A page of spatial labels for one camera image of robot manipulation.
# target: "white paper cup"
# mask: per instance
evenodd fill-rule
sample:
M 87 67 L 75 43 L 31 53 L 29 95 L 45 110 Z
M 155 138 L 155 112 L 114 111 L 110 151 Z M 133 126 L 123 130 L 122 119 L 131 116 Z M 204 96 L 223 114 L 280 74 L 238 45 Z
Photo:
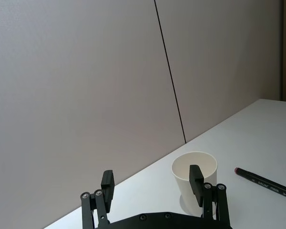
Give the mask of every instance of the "white paper cup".
M 204 182 L 216 186 L 217 161 L 208 153 L 195 151 L 177 157 L 172 163 L 172 173 L 176 178 L 186 208 L 193 216 L 200 217 L 202 208 L 198 205 L 189 181 L 190 165 L 198 165 L 204 176 Z

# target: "black marker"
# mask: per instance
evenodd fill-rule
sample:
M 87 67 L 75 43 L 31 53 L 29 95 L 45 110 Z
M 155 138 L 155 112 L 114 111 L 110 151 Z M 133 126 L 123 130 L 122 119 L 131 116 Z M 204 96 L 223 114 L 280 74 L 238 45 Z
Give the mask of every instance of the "black marker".
M 252 182 L 254 182 L 260 186 L 263 186 L 267 189 L 270 189 L 270 190 L 286 197 L 286 187 L 285 186 L 280 185 L 280 184 L 273 182 L 271 180 L 268 180 L 266 178 L 263 178 L 257 174 L 243 170 L 241 168 L 235 168 L 234 171 L 237 175 L 240 175 L 241 177 L 246 178 L 247 180 L 250 180 L 250 181 L 252 181 Z

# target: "screw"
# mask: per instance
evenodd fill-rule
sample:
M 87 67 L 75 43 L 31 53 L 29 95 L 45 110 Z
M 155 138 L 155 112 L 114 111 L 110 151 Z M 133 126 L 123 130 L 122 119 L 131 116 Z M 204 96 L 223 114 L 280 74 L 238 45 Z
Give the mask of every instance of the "screw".
M 147 219 L 147 216 L 145 214 L 140 215 L 139 219 L 141 221 L 145 221 Z
M 88 197 L 88 193 L 84 193 L 83 195 L 82 195 L 82 197 L 85 199 L 85 198 L 87 198 Z
M 211 185 L 205 184 L 204 187 L 207 188 L 207 189 L 209 189 L 209 188 L 211 188 Z
M 220 190 L 224 190 L 224 189 L 225 189 L 225 187 L 224 187 L 223 185 L 219 185 L 218 188 L 219 188 Z
M 172 215 L 171 215 L 170 213 L 166 213 L 166 214 L 164 215 L 164 217 L 167 218 L 167 219 L 170 219 L 170 218 L 172 217 Z

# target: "white table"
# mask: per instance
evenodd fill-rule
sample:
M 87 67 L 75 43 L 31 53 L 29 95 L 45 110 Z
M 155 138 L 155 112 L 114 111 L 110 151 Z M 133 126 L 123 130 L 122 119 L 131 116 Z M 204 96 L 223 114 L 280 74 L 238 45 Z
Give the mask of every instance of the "white table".
M 179 155 L 194 150 L 217 159 L 217 182 L 227 186 L 234 229 L 286 229 L 286 197 L 234 173 L 234 168 L 240 167 L 286 186 L 286 102 L 270 100 L 256 101 L 118 184 L 108 219 L 115 222 L 160 211 L 186 214 L 171 164 Z M 46 229 L 82 229 L 81 208 Z

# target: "black object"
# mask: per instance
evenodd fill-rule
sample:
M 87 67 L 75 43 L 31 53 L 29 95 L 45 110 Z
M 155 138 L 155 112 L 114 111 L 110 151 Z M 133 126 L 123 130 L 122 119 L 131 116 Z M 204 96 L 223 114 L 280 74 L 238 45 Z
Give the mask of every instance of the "black object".
M 110 223 L 107 213 L 110 211 L 114 192 L 112 170 L 103 174 L 101 189 L 93 194 L 84 192 L 82 200 L 82 228 L 94 229 L 93 211 L 97 209 L 99 229 L 232 229 L 230 227 L 226 186 L 216 187 L 204 183 L 199 166 L 190 166 L 190 184 L 196 194 L 199 205 L 203 207 L 202 217 L 182 215 L 172 212 L 144 213 Z M 216 219 L 213 219 L 212 202 L 216 205 Z
M 263 178 L 257 174 L 248 172 L 248 171 L 243 170 L 241 168 L 235 168 L 235 173 L 237 175 L 240 175 L 241 177 L 246 178 L 247 180 L 250 180 L 250 181 L 252 181 L 252 182 L 254 182 L 260 186 L 263 186 L 267 189 L 270 189 L 270 190 L 286 197 L 286 187 L 283 185 L 280 185 L 276 182 L 273 182 L 271 180 Z

